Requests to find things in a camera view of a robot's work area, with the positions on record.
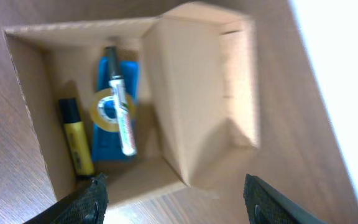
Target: pen cap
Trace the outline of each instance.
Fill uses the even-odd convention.
[[[75,98],[60,99],[59,107],[65,124],[77,123],[81,121]]]

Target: cardboard box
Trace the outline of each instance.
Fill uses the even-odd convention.
[[[57,200],[75,189],[57,100],[77,97],[89,144],[88,109],[104,47],[140,63],[135,141],[139,155],[110,176],[109,206],[185,187],[214,192],[259,146],[254,23],[200,2],[159,17],[7,27],[6,42]]]

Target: wooden floor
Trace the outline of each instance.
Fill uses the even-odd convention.
[[[183,190],[117,209],[106,223],[248,223],[245,172],[328,223],[358,223],[356,198],[287,2],[216,2],[248,12],[257,23],[262,148],[223,184],[221,200]],[[0,223],[24,222],[54,203],[1,27],[155,16],[179,3],[0,0]]]

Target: tape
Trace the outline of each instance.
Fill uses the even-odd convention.
[[[128,102],[129,115],[131,116],[131,119],[134,119],[136,105],[134,104],[131,95],[127,93],[126,100]],[[89,113],[92,121],[99,128],[109,132],[119,131],[111,89],[108,88],[95,93]]]

